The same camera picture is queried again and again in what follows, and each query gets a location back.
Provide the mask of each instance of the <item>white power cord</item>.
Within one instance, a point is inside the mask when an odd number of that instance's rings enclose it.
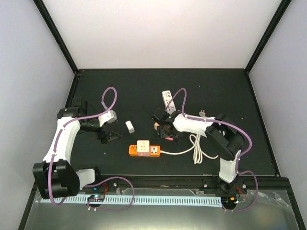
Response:
[[[200,111],[200,116],[201,117],[205,117],[206,114],[203,110]],[[218,155],[216,155],[215,157],[210,157],[208,156],[206,153],[204,153],[201,150],[201,145],[200,145],[200,140],[201,140],[201,135],[197,134],[191,134],[189,136],[190,141],[192,142],[193,146],[191,148],[189,148],[188,150],[185,150],[183,152],[164,152],[161,151],[161,153],[165,153],[165,154],[169,154],[169,155],[180,155],[186,152],[189,152],[190,150],[194,149],[194,154],[193,154],[193,160],[194,160],[194,164],[201,164],[202,163],[202,156],[204,155],[205,157],[209,158],[209,159],[216,159],[218,158]]]

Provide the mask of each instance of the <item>orange power strip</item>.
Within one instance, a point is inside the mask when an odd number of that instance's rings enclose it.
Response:
[[[160,157],[160,146],[158,145],[151,145],[150,146],[150,157]],[[136,151],[136,145],[129,146],[129,155],[132,157],[140,157]]]

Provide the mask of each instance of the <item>robotic arm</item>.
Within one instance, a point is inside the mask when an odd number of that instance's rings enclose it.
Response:
[[[95,181],[95,175],[100,175],[99,172],[96,172],[98,169],[82,169],[75,172],[70,165],[72,146],[79,130],[97,132],[102,143],[120,137],[120,135],[106,132],[104,129],[105,123],[112,123],[117,119],[113,110],[98,118],[72,121],[63,129],[64,124],[68,121],[83,116],[86,112],[87,103],[82,99],[76,99],[72,102],[72,107],[61,109],[58,113],[58,126],[50,149],[43,162],[33,166],[33,175],[44,199],[49,198],[47,178],[49,170],[52,170],[51,189],[54,198],[75,196],[85,185]],[[53,166],[52,169],[49,169],[53,154],[55,154]]]
[[[170,115],[160,108],[153,115],[153,120],[159,124],[157,132],[161,138],[172,137],[179,140],[181,132],[199,134],[208,138],[220,157],[219,177],[231,183],[237,175],[237,158],[241,153],[244,138],[237,130],[219,123],[207,122],[206,119],[233,124],[225,115],[204,118],[187,114],[184,116],[181,111],[174,111]]]

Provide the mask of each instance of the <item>black frame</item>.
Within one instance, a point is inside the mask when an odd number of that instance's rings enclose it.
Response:
[[[80,79],[80,74],[79,74],[79,69],[77,68],[76,64],[74,63],[72,56],[69,53],[69,50],[67,49],[59,31],[56,28],[56,25],[54,24],[46,6],[44,5],[42,0],[33,0],[34,3],[36,4],[38,10],[40,11],[43,19],[45,20],[47,26],[49,27],[52,35],[54,36],[56,42],[58,43],[64,57],[66,58],[67,62],[69,63],[71,70],[73,71],[74,79],[71,85],[71,89],[65,104],[65,107],[69,107],[71,104],[71,101],[75,95],[75,91]],[[282,18],[284,12],[286,11],[287,7],[291,3],[291,0],[282,0],[278,9],[276,10],[273,18],[271,19],[266,31],[264,32],[259,44],[257,45],[252,57],[250,58],[247,66],[245,67],[244,71],[246,73],[246,77],[248,78],[249,84],[250,84],[250,89],[253,92],[254,95],[254,101],[257,106],[258,114],[262,118],[260,109],[257,103],[257,99],[254,93],[254,90],[251,85],[249,73],[252,70],[254,64],[256,63],[257,59],[259,58],[262,50],[264,49],[265,45],[267,44],[270,36],[272,35],[274,29],[276,28],[278,22]],[[266,132],[266,128],[264,126],[263,119],[261,119],[263,131],[266,135],[267,143],[269,144],[270,152],[271,152],[271,157],[273,159],[273,166],[276,169],[277,174],[275,176],[257,176],[258,183],[259,183],[259,189],[268,189],[268,190],[286,190],[295,214],[295,219],[297,221],[297,224],[300,229],[306,229],[302,216],[300,214],[293,190],[291,188],[290,182],[288,178],[280,177],[279,169],[277,166],[277,162],[274,156],[274,153],[272,151],[272,147],[269,141],[268,134]],[[159,187],[161,185],[166,185],[169,187],[179,187],[179,188],[195,188],[195,189],[204,189],[204,181],[209,181],[209,180],[214,180],[214,176],[207,176],[207,177],[191,177],[191,176],[125,176],[127,179],[133,181],[133,184],[135,187],[143,187],[144,184],[146,187]],[[255,182],[253,177],[250,176],[240,176],[240,180],[244,180],[244,183],[248,186],[249,189],[255,189]],[[125,187],[127,186],[126,184],[118,181],[117,182],[119,186]],[[33,188],[31,190],[27,205],[25,207],[24,215],[22,217],[19,230],[23,230],[25,228],[32,203],[34,201],[34,197],[36,194],[37,186],[34,183]]]

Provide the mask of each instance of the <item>white wall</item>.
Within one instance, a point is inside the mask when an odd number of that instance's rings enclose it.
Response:
[[[44,0],[76,65],[245,68],[281,0]]]
[[[73,73],[32,0],[1,0],[0,31],[0,229],[15,230]]]
[[[292,1],[251,79],[281,174],[307,225],[307,1]]]

